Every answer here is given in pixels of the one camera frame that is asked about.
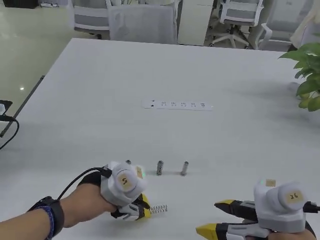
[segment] spring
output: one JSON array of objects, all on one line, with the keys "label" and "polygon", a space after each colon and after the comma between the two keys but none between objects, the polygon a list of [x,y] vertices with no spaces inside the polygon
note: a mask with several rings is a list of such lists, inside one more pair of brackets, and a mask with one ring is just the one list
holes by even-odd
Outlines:
[{"label": "spring", "polygon": [[182,171],[180,172],[181,176],[187,175],[188,166],[189,166],[189,162],[185,161],[182,167]]},{"label": "spring", "polygon": [[167,205],[153,206],[153,207],[150,208],[149,211],[150,211],[151,214],[158,214],[158,213],[168,212],[168,206]]},{"label": "spring", "polygon": [[164,161],[158,161],[158,165],[156,166],[156,175],[162,175],[162,168],[164,167]]}]

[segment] green leaf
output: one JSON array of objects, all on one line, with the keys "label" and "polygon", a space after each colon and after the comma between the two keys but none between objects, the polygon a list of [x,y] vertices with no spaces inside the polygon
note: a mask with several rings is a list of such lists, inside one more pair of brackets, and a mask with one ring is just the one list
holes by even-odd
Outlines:
[{"label": "green leaf", "polygon": [[306,100],[306,99],[310,98],[310,93],[301,94],[301,95],[300,95],[300,98],[301,98],[302,100]]},{"label": "green leaf", "polygon": [[293,69],[303,69],[303,68],[307,68],[308,64],[306,61],[299,61]]},{"label": "green leaf", "polygon": [[307,54],[303,51],[289,51],[279,57],[280,59],[292,59],[296,61],[305,61],[307,59]]},{"label": "green leaf", "polygon": [[315,98],[311,98],[308,103],[308,110],[309,112],[314,112],[320,109],[320,96]]},{"label": "green leaf", "polygon": [[317,56],[320,56],[320,43],[318,42],[312,42],[307,43],[305,45],[302,45],[298,51],[302,51],[306,54],[314,54]]},{"label": "green leaf", "polygon": [[312,98],[307,98],[307,99],[303,99],[300,104],[299,104],[299,108],[301,109],[306,109],[309,105],[309,102]]},{"label": "green leaf", "polygon": [[320,56],[307,55],[306,63],[308,68],[316,73],[320,73]]},{"label": "green leaf", "polygon": [[315,81],[305,81],[297,89],[296,95],[309,94],[320,89],[320,86]]},{"label": "green leaf", "polygon": [[313,72],[313,70],[311,68],[303,68],[300,71],[298,71],[294,77],[296,79],[298,79],[300,76],[303,76],[305,78],[306,76],[308,76],[312,72]]},{"label": "green leaf", "polygon": [[308,82],[316,82],[319,86],[320,86],[320,73],[313,73],[311,75],[309,75],[306,80]]}]

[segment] tiled floor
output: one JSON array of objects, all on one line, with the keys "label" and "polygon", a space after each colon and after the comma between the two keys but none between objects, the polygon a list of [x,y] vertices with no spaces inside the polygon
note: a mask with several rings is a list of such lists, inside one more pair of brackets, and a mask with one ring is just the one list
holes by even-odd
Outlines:
[{"label": "tiled floor", "polygon": [[65,8],[6,8],[0,2],[0,99],[14,115],[71,38],[94,38],[68,26]]}]

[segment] trash bin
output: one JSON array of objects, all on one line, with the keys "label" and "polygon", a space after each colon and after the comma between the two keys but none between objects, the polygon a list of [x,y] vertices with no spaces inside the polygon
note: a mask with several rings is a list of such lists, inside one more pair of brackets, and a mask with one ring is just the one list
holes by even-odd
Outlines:
[{"label": "trash bin", "polygon": [[39,6],[38,0],[3,0],[7,8],[34,9]]}]

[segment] power outlet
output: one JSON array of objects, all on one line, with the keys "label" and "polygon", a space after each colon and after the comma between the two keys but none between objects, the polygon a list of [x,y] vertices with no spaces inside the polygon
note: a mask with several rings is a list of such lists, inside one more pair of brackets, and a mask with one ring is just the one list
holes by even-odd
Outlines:
[{"label": "power outlet", "polygon": [[145,109],[169,109],[169,110],[194,110],[194,111],[212,111],[213,107],[206,102],[194,101],[142,101],[142,107]]}]

